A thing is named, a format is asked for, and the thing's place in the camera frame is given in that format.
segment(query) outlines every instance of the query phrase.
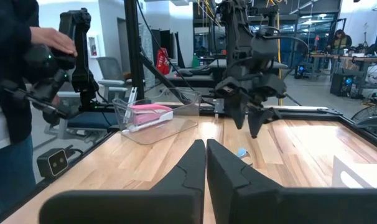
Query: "robotic arm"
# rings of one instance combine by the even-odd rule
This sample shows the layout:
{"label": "robotic arm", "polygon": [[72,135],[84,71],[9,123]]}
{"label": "robotic arm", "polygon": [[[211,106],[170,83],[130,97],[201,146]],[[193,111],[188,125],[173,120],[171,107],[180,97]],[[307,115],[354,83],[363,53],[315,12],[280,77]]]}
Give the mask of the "robotic arm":
{"label": "robotic arm", "polygon": [[224,0],[217,7],[225,24],[227,41],[226,76],[216,86],[216,92],[225,99],[225,111],[241,129],[248,112],[252,138],[256,138],[262,124],[281,118],[278,110],[263,108],[269,97],[283,98],[287,87],[270,72],[278,54],[274,31],[251,33],[246,1]]}
{"label": "robotic arm", "polygon": [[[89,107],[98,91],[98,84],[88,66],[86,33],[90,28],[90,21],[91,17],[85,8],[61,13],[59,31],[74,40],[78,57],[49,49],[45,45],[33,45],[24,55],[24,60],[40,81],[33,84],[30,91],[19,89],[17,84],[9,80],[3,81],[3,88],[17,100],[32,101],[33,106],[45,114],[66,119],[69,109],[63,105],[54,106],[51,101],[65,82],[71,82],[75,92],[81,95],[82,107]],[[74,67],[70,79],[66,71]]]}

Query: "pink object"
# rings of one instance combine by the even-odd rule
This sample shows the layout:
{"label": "pink object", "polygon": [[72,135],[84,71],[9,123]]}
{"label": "pink object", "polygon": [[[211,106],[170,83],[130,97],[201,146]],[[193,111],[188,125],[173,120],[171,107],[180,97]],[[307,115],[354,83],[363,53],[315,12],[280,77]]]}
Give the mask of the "pink object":
{"label": "pink object", "polygon": [[166,114],[166,112],[172,111],[172,108],[157,104],[134,105],[130,106],[130,108],[133,112],[134,125],[142,125],[150,121],[155,121]]}

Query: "small blue object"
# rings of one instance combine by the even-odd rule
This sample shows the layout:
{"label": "small blue object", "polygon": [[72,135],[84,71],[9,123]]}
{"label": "small blue object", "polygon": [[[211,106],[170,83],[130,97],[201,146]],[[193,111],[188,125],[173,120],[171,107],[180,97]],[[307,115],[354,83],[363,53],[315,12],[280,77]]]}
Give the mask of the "small blue object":
{"label": "small blue object", "polygon": [[239,157],[239,158],[242,158],[242,157],[246,156],[246,150],[243,147],[241,147],[238,150],[236,156]]}

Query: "clear plastic container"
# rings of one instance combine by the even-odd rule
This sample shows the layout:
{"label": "clear plastic container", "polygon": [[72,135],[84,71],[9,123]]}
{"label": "clear plastic container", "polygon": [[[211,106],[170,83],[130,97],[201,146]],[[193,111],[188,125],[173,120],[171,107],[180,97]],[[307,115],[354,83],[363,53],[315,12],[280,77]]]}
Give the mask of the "clear plastic container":
{"label": "clear plastic container", "polygon": [[[189,102],[184,105],[174,93]],[[181,88],[165,88],[158,96],[132,103],[113,99],[122,134],[139,144],[152,144],[196,126],[200,102],[201,93]]]}

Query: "person in background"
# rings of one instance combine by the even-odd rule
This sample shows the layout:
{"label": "person in background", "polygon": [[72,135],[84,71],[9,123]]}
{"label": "person in background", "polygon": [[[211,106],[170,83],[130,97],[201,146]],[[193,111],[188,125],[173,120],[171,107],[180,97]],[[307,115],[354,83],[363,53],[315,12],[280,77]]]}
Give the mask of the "person in background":
{"label": "person in background", "polygon": [[[351,37],[339,29],[335,32],[335,36],[327,46],[327,51],[333,55],[342,55],[343,49],[349,49],[352,45]],[[335,73],[333,70],[335,66],[335,60],[331,59],[331,73]]]}
{"label": "person in background", "polygon": [[[0,0],[0,82],[11,80],[25,89],[23,77],[34,83],[23,55],[32,44],[45,44],[77,55],[73,41],[55,29],[39,27],[36,0]],[[30,103],[16,103],[0,86],[0,213],[35,189],[32,165]]]}

